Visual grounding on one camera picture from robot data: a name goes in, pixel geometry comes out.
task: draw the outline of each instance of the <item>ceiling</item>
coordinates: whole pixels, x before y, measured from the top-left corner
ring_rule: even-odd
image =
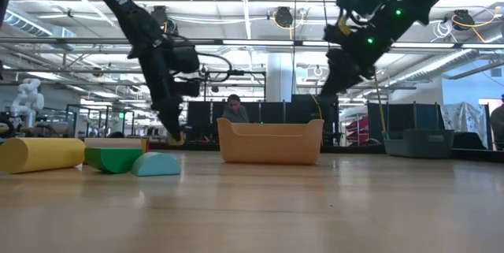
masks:
[[[503,22],[500,4],[504,0],[440,0],[432,8],[430,25],[424,27],[415,24],[399,40],[399,42],[415,43],[441,43],[444,38],[436,37],[438,31],[444,32],[440,28],[439,21],[446,15],[451,16],[456,9],[467,9],[473,16],[477,24],[485,24],[477,28],[478,33],[484,34],[499,29]],[[166,6],[167,13],[172,17],[179,33],[190,39],[274,39],[274,40],[321,40],[326,20],[333,23],[337,18],[338,9],[335,7],[335,0],[135,0],[135,2],[151,11],[154,6]],[[295,32],[280,29],[269,17],[279,6],[288,6],[295,15],[297,22],[302,22]],[[119,29],[115,16],[102,0],[10,0],[9,9],[19,13],[21,16],[39,24],[43,28],[51,29],[55,26],[67,28],[75,33],[79,38],[124,38]],[[247,22],[250,22],[250,30],[247,29]],[[27,35],[17,29],[4,25],[2,36],[27,37]],[[478,42],[476,33],[469,29],[465,32],[453,30],[448,37],[448,41],[454,42]],[[15,47],[33,50],[42,49],[44,46],[16,45]],[[237,69],[265,69],[267,65],[268,50],[231,50],[222,56],[229,59]],[[9,47],[0,50],[0,54],[16,54]],[[49,64],[36,64],[34,67],[60,69],[62,66],[62,55],[38,54],[47,59]],[[74,61],[79,54],[70,55],[70,61]],[[432,54],[409,51],[407,54],[393,53],[385,54],[377,63],[380,70],[379,80],[383,81],[399,74],[405,69],[417,65],[419,62],[430,58]],[[93,66],[101,66],[104,69],[137,69],[138,63],[135,60],[127,60],[126,53],[123,54],[87,54],[84,60],[75,61],[72,67],[77,69],[89,69]],[[296,65],[301,69],[323,69],[327,64],[323,50],[303,50],[296,52]],[[222,69],[224,63],[205,58],[202,61],[210,68]],[[308,71],[305,75],[311,80],[318,80],[327,75],[327,71],[312,73]],[[142,81],[141,75],[134,75],[135,79]],[[110,77],[98,81],[110,81]],[[89,75],[73,75],[69,80],[97,81]],[[250,76],[235,79],[238,83],[257,82]],[[234,92],[243,94],[258,93],[249,87],[239,89],[234,87]],[[116,91],[115,87],[107,87],[107,91]]]

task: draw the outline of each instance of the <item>yellow cylinder block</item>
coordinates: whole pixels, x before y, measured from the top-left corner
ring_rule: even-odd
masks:
[[[79,139],[12,138],[0,145],[0,172],[26,173],[77,166],[86,145]]]

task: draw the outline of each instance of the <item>white robot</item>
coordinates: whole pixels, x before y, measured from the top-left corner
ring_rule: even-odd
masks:
[[[17,88],[17,97],[10,107],[10,113],[11,117],[26,116],[24,127],[32,128],[37,111],[44,108],[44,96],[39,93],[39,87],[40,80],[25,79]]]

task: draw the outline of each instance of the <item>orange bin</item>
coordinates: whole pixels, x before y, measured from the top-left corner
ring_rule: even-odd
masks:
[[[321,119],[308,124],[242,124],[218,118],[217,124],[226,162],[314,165],[321,152]]]

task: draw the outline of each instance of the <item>green block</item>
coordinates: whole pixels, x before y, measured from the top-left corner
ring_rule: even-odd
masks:
[[[126,173],[142,155],[141,148],[87,147],[84,151],[89,166],[108,173]]]
[[[132,173],[138,177],[179,175],[180,164],[173,155],[148,152],[136,160]]]

